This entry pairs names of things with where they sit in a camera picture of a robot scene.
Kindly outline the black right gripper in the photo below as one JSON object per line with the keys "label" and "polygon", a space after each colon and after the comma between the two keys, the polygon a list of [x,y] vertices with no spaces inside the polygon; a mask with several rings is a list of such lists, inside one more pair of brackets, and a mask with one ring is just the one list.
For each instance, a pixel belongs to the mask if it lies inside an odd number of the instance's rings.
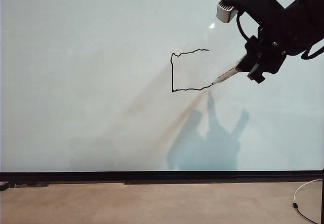
{"label": "black right gripper", "polygon": [[249,71],[248,78],[260,84],[265,80],[263,73],[276,74],[287,55],[278,51],[259,26],[257,35],[252,35],[245,44],[246,54],[238,61],[237,71]]}

